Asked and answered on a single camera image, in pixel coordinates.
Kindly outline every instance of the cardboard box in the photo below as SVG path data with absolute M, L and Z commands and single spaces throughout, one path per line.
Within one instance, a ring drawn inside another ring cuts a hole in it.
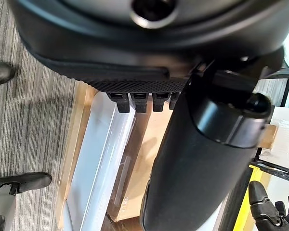
M 122 220 L 118 223 L 113 222 L 105 216 L 101 231 L 143 231 L 140 226 L 139 217 Z
M 260 141 L 258 147 L 271 150 L 276 134 L 277 134 L 277 130 L 278 130 L 278 126 L 268 124 L 265 128 L 262 140 Z
M 148 108 L 152 108 L 152 103 L 148 104 Z M 144 118 L 141 119 L 142 122 L 137 123 L 140 118 L 136 117 L 107 209 L 113 221 L 118 222 L 140 215 L 152 165 L 171 114 L 172 110 L 169 110 L 168 103 L 165 103 L 163 112 L 151 112 L 150 115 L 146 115 L 147 124 Z

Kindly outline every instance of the floor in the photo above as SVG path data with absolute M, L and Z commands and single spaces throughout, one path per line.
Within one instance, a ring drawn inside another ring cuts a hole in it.
M 45 171 L 52 184 L 17 196 L 13 231 L 53 231 L 54 205 L 75 81 L 42 66 L 24 49 L 13 15 L 0 0 L 0 60 L 16 77 L 0 86 L 0 176 Z

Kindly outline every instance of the shoe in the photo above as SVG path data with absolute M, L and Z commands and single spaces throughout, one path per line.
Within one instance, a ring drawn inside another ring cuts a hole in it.
M 0 84 L 11 80 L 14 77 L 14 74 L 15 72 L 9 64 L 0 62 Z
M 52 177 L 45 172 L 30 172 L 18 176 L 0 177 L 0 187 L 5 184 L 16 184 L 15 193 L 23 193 L 47 187 L 52 182 Z

